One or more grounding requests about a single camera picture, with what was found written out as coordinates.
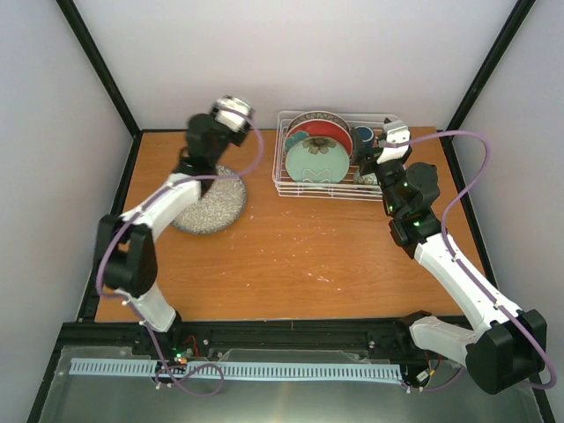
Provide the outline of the large speckled grey plate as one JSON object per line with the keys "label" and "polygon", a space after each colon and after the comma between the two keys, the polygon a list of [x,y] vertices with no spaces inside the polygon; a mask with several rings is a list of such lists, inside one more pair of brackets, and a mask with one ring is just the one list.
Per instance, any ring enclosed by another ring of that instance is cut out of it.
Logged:
{"label": "large speckled grey plate", "polygon": [[174,227],[189,234],[214,234],[239,218],[247,203],[246,186],[232,168],[217,165],[216,170],[228,179],[214,181],[197,203],[173,220]]}

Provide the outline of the light green flower plate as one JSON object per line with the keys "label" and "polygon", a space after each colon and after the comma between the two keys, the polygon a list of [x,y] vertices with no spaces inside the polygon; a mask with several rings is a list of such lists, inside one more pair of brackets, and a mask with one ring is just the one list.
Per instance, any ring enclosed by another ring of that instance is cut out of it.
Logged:
{"label": "light green flower plate", "polygon": [[286,172],[295,182],[339,183],[349,169],[346,149],[330,137],[309,137],[286,155]]}

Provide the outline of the red and teal plate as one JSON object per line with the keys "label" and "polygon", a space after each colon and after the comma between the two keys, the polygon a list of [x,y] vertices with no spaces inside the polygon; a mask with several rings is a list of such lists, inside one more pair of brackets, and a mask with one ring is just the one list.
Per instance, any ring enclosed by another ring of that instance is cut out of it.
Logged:
{"label": "red and teal plate", "polygon": [[290,140],[297,139],[301,141],[306,138],[306,135],[309,137],[330,137],[345,148],[349,157],[353,154],[353,140],[349,131],[334,122],[324,119],[310,119],[290,129],[285,138],[286,151],[293,146]]}

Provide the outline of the floral patterned plate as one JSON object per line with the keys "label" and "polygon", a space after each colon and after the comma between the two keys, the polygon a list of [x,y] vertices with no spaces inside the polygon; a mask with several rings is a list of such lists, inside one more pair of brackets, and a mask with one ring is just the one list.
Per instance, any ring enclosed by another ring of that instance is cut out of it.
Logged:
{"label": "floral patterned plate", "polygon": [[332,112],[324,111],[324,110],[308,111],[308,112],[305,112],[305,113],[298,115],[296,118],[294,118],[290,122],[287,131],[289,131],[292,128],[295,128],[297,124],[305,122],[305,121],[310,120],[310,119],[328,120],[328,121],[331,121],[331,122],[334,122],[334,123],[340,125],[341,127],[345,128],[346,130],[349,131],[348,124],[346,123],[346,121],[340,115],[337,115],[337,114],[332,113]]}

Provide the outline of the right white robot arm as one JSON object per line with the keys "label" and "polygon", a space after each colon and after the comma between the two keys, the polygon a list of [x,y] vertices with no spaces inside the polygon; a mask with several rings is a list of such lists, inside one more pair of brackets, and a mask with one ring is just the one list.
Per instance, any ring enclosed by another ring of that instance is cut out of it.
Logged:
{"label": "right white robot arm", "polygon": [[407,165],[411,151],[361,155],[359,173],[375,177],[394,242],[435,277],[470,326],[422,313],[410,315],[408,336],[414,347],[455,362],[484,392],[497,394],[546,369],[546,321],[505,297],[456,246],[432,210],[441,194],[437,169]]}

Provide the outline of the dark blue mug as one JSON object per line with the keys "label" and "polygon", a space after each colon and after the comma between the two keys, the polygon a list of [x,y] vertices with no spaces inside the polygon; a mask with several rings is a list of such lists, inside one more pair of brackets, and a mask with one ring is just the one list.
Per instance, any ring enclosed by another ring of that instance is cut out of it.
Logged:
{"label": "dark blue mug", "polygon": [[351,136],[355,152],[371,149],[375,142],[375,132],[368,126],[355,126],[351,129]]}

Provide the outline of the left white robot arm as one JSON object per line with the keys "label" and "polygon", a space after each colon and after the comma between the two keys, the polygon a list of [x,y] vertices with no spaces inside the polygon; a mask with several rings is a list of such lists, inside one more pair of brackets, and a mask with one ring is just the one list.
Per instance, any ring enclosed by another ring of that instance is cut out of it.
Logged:
{"label": "left white robot arm", "polygon": [[252,114],[216,107],[188,120],[186,145],[162,185],[146,200],[100,219],[94,250],[95,289],[101,298],[119,298],[139,323],[154,330],[152,343],[162,353],[177,353],[183,333],[174,327],[178,312],[156,282],[155,242],[187,207],[196,204],[221,179],[216,166],[229,145],[241,145],[254,129]]}

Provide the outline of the light green bowl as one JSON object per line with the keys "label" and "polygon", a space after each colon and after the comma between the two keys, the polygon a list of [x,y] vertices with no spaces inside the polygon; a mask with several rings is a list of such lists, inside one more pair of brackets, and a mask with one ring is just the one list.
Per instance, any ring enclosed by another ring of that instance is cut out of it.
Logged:
{"label": "light green bowl", "polygon": [[361,175],[359,172],[356,172],[353,175],[353,180],[358,185],[376,186],[378,184],[375,173]]}

